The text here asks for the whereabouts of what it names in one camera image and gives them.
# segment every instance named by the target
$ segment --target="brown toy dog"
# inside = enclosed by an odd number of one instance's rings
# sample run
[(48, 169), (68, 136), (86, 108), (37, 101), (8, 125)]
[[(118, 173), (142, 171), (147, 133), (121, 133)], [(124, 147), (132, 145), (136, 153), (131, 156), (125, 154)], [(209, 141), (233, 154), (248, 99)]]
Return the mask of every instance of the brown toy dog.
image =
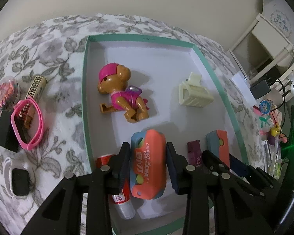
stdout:
[(125, 91), (130, 78), (130, 69), (117, 63), (109, 63), (100, 70), (98, 91), (101, 94), (110, 94), (112, 101), (109, 107), (104, 103), (100, 104), (100, 110), (102, 113), (125, 110), (126, 120), (135, 123), (149, 118), (149, 115), (146, 107), (147, 100), (140, 97), (141, 91), (137, 93)]

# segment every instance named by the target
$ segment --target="pink hat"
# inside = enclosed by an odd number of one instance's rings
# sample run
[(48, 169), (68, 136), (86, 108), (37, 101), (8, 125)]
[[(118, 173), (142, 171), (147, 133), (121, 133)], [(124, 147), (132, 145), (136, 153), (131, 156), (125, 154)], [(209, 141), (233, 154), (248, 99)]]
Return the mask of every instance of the pink hat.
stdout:
[(107, 76), (117, 74), (118, 65), (119, 65), (118, 63), (113, 62), (102, 67), (101, 70), (99, 71), (99, 82), (101, 83), (103, 79)]

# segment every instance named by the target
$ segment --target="toy dog's ear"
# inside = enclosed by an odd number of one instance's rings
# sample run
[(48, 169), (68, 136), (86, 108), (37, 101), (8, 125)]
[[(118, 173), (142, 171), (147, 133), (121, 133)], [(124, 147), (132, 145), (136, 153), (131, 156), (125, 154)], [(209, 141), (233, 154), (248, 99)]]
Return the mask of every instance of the toy dog's ear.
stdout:
[(125, 82), (130, 79), (131, 71), (129, 68), (119, 64), (117, 67), (117, 75), (123, 82)]
[(106, 94), (107, 92), (103, 89), (100, 82), (98, 82), (98, 92), (101, 94)]

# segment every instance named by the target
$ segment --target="floral tablecloth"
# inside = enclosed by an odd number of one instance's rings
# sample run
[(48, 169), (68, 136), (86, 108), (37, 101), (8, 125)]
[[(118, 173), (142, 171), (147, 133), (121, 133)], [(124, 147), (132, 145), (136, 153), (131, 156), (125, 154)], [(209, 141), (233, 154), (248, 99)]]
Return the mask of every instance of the floral tablecloth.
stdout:
[[(13, 76), (21, 87), (21, 98), (24, 98), (35, 75), (43, 75), (48, 80), (39, 101), (45, 119), (44, 137), (39, 147), (31, 152), (21, 150), (17, 154), (0, 147), (0, 221), (11, 235), (21, 233), (66, 172), (74, 172), (77, 176), (91, 172), (85, 151), (81, 111), (83, 52), (88, 35), (103, 33), (146, 34), (198, 45), (228, 94), (249, 163), (255, 167), (264, 166), (257, 120), (230, 80), (236, 70), (218, 43), (140, 16), (71, 15), (46, 20), (0, 42), (0, 80), (4, 76)], [(33, 168), (35, 180), (25, 199), (12, 199), (6, 192), (2, 163), (8, 156), (29, 162)], [(85, 217), (82, 218), (82, 234), (85, 234), (83, 220)]]

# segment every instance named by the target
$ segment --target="pink wristband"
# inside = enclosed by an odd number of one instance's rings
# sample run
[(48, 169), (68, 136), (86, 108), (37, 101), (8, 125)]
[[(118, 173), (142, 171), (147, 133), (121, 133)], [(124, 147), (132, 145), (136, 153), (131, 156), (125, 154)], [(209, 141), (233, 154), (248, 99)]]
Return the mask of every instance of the pink wristband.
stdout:
[[(38, 129), (37, 129), (37, 132), (36, 132), (35, 136), (27, 144), (27, 143), (23, 142), (22, 139), (21, 139), (21, 136), (20, 136), (20, 134), (19, 134), (19, 132), (17, 130), (16, 124), (15, 124), (15, 119), (18, 119), (18, 115), (20, 114), (22, 109), (28, 103), (32, 104), (35, 107), (36, 111), (37, 111), (37, 114), (38, 114), (38, 117), (39, 117), (39, 126), (38, 126)], [(31, 96), (29, 96), (25, 100), (20, 100), (13, 107), (13, 109), (14, 109), (14, 111), (13, 111), (13, 113), (11, 115), (11, 124), (12, 124), (13, 130), (14, 130), (15, 136), (16, 136), (20, 146), (23, 149), (30, 151), (40, 143), (40, 141), (41, 141), (41, 139), (43, 137), (43, 134), (44, 134), (44, 119), (43, 119), (43, 115), (41, 114), (41, 110), (40, 110), (37, 102)]]

